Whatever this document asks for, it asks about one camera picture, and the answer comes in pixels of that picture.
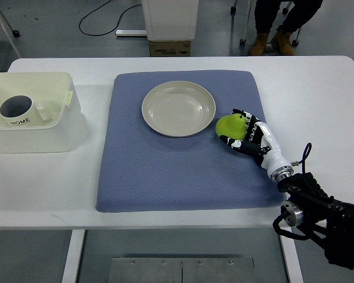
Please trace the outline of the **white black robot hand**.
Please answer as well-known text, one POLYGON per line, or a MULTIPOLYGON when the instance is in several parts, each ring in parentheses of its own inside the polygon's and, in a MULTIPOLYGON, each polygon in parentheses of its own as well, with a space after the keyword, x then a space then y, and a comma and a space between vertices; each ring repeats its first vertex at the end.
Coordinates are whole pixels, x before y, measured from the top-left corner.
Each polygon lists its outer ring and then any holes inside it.
POLYGON ((255 115, 234 109, 232 114, 239 113, 246 120, 246 134, 242 140, 235 140, 227 136, 219 139, 236 152, 252 156, 259 166, 267 171, 268 177, 279 182, 293 175, 293 167, 281 153, 281 147, 268 128, 268 125, 255 115))

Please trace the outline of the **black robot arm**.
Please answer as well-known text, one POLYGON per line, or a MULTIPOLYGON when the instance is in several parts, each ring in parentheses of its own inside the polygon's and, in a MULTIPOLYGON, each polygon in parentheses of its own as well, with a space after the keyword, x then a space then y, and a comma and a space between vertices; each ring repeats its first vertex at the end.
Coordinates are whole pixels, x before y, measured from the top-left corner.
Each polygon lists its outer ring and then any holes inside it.
POLYGON ((281 204, 273 228, 278 235, 306 241, 324 250, 330 264, 354 269, 354 204, 328 196, 310 172, 277 183, 289 198, 281 204))

